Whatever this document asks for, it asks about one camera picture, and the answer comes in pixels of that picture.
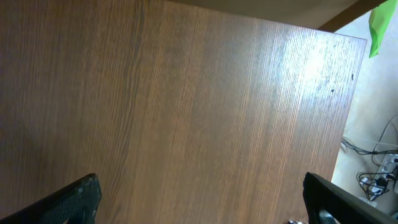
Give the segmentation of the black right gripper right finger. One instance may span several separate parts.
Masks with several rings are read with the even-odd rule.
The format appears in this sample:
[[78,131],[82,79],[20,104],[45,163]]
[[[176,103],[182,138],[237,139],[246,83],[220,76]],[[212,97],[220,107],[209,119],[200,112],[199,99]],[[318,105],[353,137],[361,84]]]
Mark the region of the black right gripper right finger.
[[306,173],[303,199],[309,224],[397,224],[397,220],[323,177]]

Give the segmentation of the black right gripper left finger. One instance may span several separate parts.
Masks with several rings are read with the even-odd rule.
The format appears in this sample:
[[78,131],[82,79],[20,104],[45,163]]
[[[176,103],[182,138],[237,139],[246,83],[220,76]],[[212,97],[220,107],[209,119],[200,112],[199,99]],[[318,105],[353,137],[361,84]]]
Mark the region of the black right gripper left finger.
[[3,218],[1,223],[94,224],[101,198],[100,182],[91,173]]

